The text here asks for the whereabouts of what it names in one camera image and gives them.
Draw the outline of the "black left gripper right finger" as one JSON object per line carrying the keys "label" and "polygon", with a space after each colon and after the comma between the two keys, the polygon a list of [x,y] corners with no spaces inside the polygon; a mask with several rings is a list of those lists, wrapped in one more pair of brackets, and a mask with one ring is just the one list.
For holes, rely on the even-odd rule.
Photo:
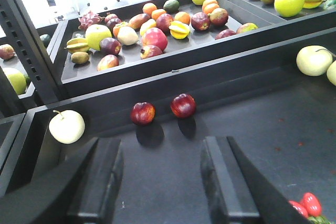
{"label": "black left gripper right finger", "polygon": [[205,137],[201,174],[211,223],[309,223],[230,136]]}

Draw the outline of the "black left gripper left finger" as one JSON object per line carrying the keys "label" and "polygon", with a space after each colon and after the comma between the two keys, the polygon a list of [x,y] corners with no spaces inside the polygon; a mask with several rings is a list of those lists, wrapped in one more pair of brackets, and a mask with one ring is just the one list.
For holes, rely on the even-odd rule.
{"label": "black left gripper left finger", "polygon": [[112,223],[122,176],[121,141],[94,137],[51,171],[1,198],[1,223]]}

